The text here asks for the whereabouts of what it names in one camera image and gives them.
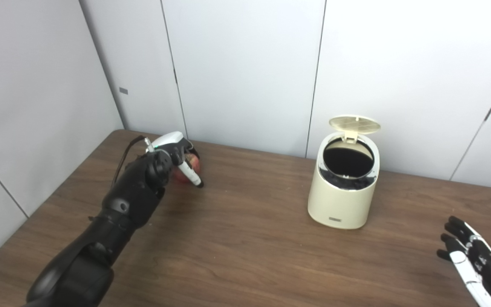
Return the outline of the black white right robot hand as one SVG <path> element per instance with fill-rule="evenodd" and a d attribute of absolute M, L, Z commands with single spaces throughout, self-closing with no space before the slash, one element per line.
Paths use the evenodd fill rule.
<path fill-rule="evenodd" d="M 480 233 L 456 216 L 450 216 L 440 236 L 445 249 L 439 258 L 454 265 L 479 307 L 491 307 L 491 247 Z"/>

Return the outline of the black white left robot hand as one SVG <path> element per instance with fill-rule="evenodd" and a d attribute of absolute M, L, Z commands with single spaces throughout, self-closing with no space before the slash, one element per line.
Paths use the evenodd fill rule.
<path fill-rule="evenodd" d="M 144 138 L 144 142 L 147 146 L 146 153 L 162 151 L 169 155 L 175 168 L 173 176 L 176 181 L 189 182 L 199 188 L 204 186 L 203 180 L 199 177 L 199 153 L 182 132 L 167 133 L 154 141 Z"/>

